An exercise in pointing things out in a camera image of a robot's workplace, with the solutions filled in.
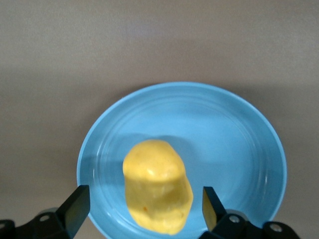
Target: gray table surface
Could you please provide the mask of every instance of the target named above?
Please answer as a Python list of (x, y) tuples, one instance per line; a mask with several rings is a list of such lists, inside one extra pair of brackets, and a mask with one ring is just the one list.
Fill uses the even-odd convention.
[[(316, 0), (0, 0), (0, 218), (59, 206), (97, 117), (170, 81), (223, 87), (269, 119), (288, 165), (275, 220), (318, 238)], [(103, 236), (87, 219), (75, 238)]]

